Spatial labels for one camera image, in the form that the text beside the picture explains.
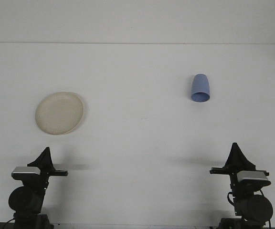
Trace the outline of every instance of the blue cup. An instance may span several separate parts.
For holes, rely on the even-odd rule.
[[[191,86],[191,99],[195,102],[205,102],[210,98],[210,86],[205,74],[195,75]]]

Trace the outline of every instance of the plate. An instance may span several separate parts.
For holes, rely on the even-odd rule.
[[[63,135],[73,131],[80,123],[84,106],[72,92],[57,92],[44,98],[36,110],[36,123],[44,132]]]

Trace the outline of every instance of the white backdrop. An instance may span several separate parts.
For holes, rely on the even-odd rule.
[[[190,86],[208,75],[211,99]],[[74,132],[36,126],[38,103],[78,93],[87,115]],[[229,177],[210,175],[238,142],[274,206],[275,45],[0,44],[0,221],[12,217],[16,166],[50,146],[57,168],[43,213],[54,223],[217,225],[233,216]]]
[[[0,42],[275,43],[275,1],[0,0]]]

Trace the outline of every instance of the round plate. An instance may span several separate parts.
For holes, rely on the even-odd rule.
[[[83,113],[83,103],[77,95],[57,92],[41,101],[36,110],[36,123],[48,134],[62,135],[75,129]]]

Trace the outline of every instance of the black cable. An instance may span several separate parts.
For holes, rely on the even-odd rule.
[[[260,189],[260,192],[261,192],[262,196],[265,197],[265,195],[261,189]],[[271,221],[269,220],[268,223],[269,223],[269,229],[271,229]]]
[[[234,206],[234,203],[231,201],[229,195],[232,194],[232,192],[229,192],[228,195],[227,195],[227,199],[229,201],[230,204],[232,204]]]
[[[10,220],[8,220],[5,224],[4,224],[4,226],[2,227],[2,229],[5,229],[5,226],[10,222],[10,221],[13,221],[14,220],[14,218],[13,219],[10,219]]]

